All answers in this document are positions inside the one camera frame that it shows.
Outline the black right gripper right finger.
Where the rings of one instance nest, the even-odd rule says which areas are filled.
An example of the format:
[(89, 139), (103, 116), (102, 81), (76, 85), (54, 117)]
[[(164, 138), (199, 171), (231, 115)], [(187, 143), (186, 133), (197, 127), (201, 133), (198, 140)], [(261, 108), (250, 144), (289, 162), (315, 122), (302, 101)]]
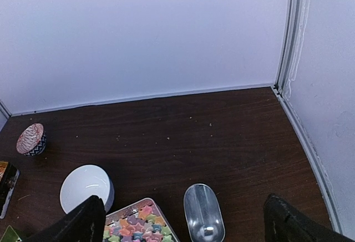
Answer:
[(313, 221), (275, 194), (267, 197), (263, 205), (263, 218), (266, 241), (351, 241)]

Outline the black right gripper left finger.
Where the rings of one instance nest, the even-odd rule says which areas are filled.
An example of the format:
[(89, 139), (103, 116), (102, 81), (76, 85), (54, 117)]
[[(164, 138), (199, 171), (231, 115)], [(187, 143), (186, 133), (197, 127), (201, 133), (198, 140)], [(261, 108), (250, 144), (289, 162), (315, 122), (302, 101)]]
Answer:
[(105, 217), (102, 199), (92, 195), (60, 221), (25, 241), (102, 241)]

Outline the green tray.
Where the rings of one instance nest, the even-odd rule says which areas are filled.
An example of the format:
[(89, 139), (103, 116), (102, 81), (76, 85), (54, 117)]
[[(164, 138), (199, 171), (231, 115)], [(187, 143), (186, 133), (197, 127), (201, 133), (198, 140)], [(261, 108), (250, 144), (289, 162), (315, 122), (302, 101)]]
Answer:
[(7, 226), (4, 234), (2, 235), (0, 242), (22, 242), (23, 240), (17, 234), (17, 232), (9, 225)]

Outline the metal scoop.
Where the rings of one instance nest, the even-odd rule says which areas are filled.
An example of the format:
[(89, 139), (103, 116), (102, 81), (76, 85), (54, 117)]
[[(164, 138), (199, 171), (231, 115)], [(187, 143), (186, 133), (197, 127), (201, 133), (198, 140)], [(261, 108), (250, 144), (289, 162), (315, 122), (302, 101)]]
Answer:
[(206, 184), (193, 184), (184, 194), (184, 212), (192, 241), (223, 241), (225, 226), (219, 202)]

